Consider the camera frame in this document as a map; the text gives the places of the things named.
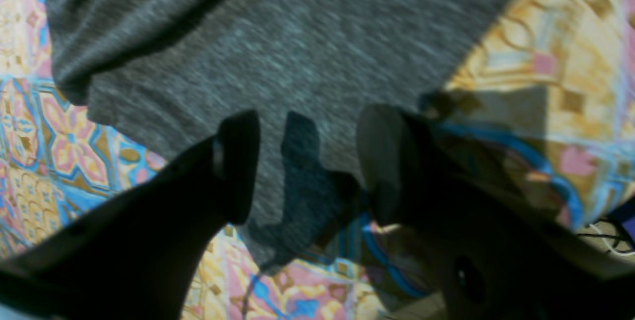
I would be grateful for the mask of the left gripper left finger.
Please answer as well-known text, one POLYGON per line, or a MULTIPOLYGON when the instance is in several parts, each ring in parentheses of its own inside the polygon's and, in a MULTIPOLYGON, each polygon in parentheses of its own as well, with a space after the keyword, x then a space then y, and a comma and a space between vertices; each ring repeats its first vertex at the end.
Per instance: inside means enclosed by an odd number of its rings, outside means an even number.
POLYGON ((1 263, 3 320, 177 320, 211 239, 251 209, 254 110, 226 118, 154 178, 1 263))

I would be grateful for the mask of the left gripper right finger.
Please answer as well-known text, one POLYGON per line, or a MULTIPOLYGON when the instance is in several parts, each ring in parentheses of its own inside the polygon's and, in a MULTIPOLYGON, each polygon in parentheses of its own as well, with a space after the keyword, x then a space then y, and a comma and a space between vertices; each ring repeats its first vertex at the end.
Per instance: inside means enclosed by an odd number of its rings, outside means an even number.
POLYGON ((361 113, 357 153, 378 225, 416 236, 450 320, 632 320, 634 265, 531 207, 504 172, 483 181, 442 150, 435 123, 361 113))

